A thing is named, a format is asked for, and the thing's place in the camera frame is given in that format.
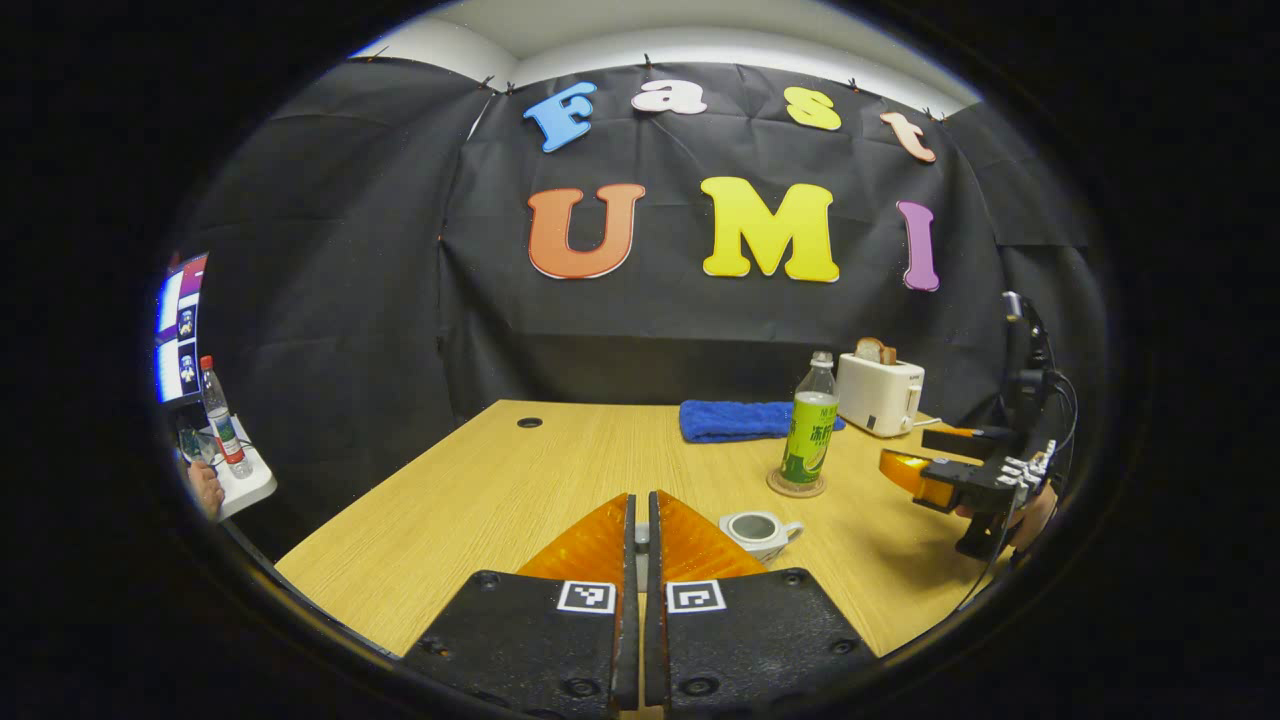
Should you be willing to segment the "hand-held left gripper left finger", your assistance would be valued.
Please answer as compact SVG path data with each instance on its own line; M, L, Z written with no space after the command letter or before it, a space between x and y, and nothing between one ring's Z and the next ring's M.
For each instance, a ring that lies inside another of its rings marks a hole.
M618 495L520 570L474 573L404 665L540 719L617 719L640 705L636 500Z

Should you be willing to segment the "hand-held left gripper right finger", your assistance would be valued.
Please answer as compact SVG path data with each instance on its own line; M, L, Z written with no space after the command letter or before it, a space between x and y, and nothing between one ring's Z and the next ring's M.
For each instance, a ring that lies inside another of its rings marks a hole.
M810 571L764 568L664 491L648 505L646 705L667 719L755 719L876 664Z

